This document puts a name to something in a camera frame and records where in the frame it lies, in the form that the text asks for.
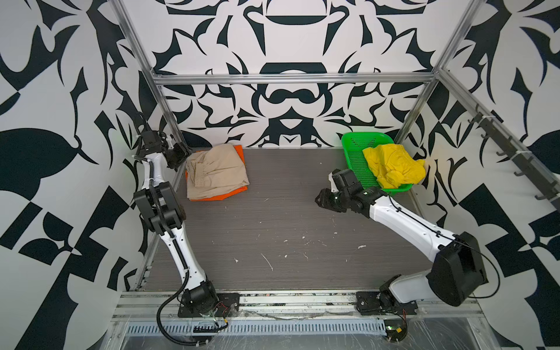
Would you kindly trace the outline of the yellow shorts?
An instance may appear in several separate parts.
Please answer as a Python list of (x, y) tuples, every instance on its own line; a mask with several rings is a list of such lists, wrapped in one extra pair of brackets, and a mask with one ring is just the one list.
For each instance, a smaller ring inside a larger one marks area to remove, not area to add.
[(379, 186), (396, 190), (420, 183), (427, 175), (423, 160), (414, 160), (401, 144), (379, 144), (363, 150), (369, 170)]

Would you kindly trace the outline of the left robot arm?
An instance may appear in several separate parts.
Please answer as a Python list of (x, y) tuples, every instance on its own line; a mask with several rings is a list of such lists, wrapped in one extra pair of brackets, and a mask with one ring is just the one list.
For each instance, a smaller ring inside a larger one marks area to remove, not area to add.
[(188, 315), (208, 314), (218, 303), (217, 293), (198, 263), (188, 240), (183, 206), (164, 170), (177, 170), (190, 154), (183, 143), (170, 146), (167, 135), (146, 128), (140, 134), (134, 158), (144, 166), (144, 181), (134, 193), (134, 203), (147, 228), (168, 248), (182, 281), (180, 305)]

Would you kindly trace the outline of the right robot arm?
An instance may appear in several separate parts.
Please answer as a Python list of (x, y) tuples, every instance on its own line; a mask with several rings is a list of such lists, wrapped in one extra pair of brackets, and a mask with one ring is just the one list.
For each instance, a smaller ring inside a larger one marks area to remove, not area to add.
[(396, 313), (419, 300), (457, 307), (487, 283), (484, 263), (488, 259), (474, 236), (452, 233), (406, 209), (383, 190), (364, 188), (350, 169), (336, 169), (328, 179), (330, 187), (315, 198), (319, 207), (338, 213), (352, 211), (382, 224), (433, 264), (429, 270), (391, 278), (374, 297), (358, 303), (359, 312)]

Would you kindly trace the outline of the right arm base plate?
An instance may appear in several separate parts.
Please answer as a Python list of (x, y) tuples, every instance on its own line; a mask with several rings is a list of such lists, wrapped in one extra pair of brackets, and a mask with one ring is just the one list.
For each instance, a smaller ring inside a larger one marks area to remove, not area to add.
[(415, 315), (418, 309), (416, 302), (400, 303), (388, 291), (360, 291), (355, 293), (356, 309), (363, 316), (382, 314)]

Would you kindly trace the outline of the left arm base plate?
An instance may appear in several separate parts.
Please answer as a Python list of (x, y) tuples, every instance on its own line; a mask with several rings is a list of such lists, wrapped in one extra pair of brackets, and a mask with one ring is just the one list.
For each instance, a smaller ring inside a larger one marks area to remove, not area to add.
[(184, 295), (180, 302), (178, 317), (227, 317), (232, 312), (239, 310), (239, 302), (239, 293), (217, 293), (195, 299), (190, 295)]

